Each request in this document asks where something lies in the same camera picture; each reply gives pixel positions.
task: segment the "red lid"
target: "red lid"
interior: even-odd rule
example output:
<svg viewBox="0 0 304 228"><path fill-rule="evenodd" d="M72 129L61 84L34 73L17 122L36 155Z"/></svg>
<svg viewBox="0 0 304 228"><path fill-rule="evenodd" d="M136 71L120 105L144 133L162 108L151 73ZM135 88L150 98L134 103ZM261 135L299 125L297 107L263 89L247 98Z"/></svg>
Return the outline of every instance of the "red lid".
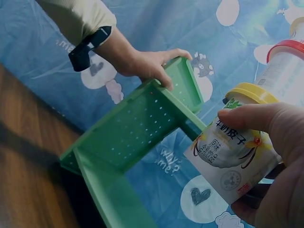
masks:
<svg viewBox="0 0 304 228"><path fill-rule="evenodd" d="M295 40L291 40L291 39L286 39L283 40L281 42L279 42L278 44L274 45L267 54L267 63L269 62L269 57L270 57L270 53L273 49L275 49L276 47L280 47L280 46L285 46L285 47L289 47L289 48L293 48L295 50L298 50L302 53L304 53L304 44L302 44L299 41L295 41Z"/></svg>

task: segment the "black wrist strap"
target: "black wrist strap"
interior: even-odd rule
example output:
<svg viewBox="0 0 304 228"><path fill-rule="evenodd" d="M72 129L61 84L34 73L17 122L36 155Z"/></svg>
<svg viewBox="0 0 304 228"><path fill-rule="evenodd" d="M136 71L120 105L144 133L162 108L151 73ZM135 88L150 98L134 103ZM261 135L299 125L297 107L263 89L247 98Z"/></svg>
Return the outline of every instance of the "black wrist strap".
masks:
<svg viewBox="0 0 304 228"><path fill-rule="evenodd" d="M76 72L88 69L91 66L89 51L97 48L111 34L112 27L100 27L94 34L87 36L69 54L70 61Z"/></svg>

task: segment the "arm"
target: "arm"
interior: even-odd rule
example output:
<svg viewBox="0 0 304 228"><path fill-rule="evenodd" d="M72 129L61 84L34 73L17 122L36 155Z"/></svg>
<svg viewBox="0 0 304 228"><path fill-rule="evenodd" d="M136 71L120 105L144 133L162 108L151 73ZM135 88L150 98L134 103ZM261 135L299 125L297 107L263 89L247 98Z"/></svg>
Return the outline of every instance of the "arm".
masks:
<svg viewBox="0 0 304 228"><path fill-rule="evenodd" d="M123 74L129 74L136 51L116 28L115 15L100 0L37 0L58 25L61 33L75 46L101 26L111 26L109 38L94 52Z"/></svg>
<svg viewBox="0 0 304 228"><path fill-rule="evenodd" d="M115 15L101 0L36 1L75 46L102 26L116 26Z"/></svg>
<svg viewBox="0 0 304 228"><path fill-rule="evenodd" d="M158 79L164 87L173 89L171 78L162 65L172 58L192 59L185 50L159 52L137 51L116 28L114 14L101 0L36 0L58 25L61 33L74 45L95 33L100 27L111 26L110 36L94 52L110 62L125 76L138 76L142 81Z"/></svg>

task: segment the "blue tablecloth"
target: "blue tablecloth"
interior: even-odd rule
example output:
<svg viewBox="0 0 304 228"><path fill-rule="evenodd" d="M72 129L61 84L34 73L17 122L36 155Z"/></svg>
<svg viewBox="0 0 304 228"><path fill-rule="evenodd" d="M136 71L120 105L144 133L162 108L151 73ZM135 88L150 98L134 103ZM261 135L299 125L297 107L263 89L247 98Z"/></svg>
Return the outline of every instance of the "blue tablecloth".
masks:
<svg viewBox="0 0 304 228"><path fill-rule="evenodd" d="M208 123L225 93L253 82L268 50L289 37L304 16L299 0L104 0L118 28L139 50L183 48L194 60ZM86 130L139 84L92 54L90 69L76 73L73 46L34 0L0 0L0 61L28 88ZM183 156L190 140L176 130L128 171L127 176L161 228L243 228L228 205ZM190 189L210 189L195 206Z"/></svg>

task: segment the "wooden floor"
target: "wooden floor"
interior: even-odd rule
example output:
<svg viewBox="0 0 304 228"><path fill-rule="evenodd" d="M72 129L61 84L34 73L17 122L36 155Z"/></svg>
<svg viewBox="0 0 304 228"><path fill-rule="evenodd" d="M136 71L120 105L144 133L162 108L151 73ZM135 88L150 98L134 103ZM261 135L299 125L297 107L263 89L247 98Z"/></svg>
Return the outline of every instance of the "wooden floor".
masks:
<svg viewBox="0 0 304 228"><path fill-rule="evenodd" d="M1 228L102 226L83 180L58 165L79 134L0 65Z"/></svg>

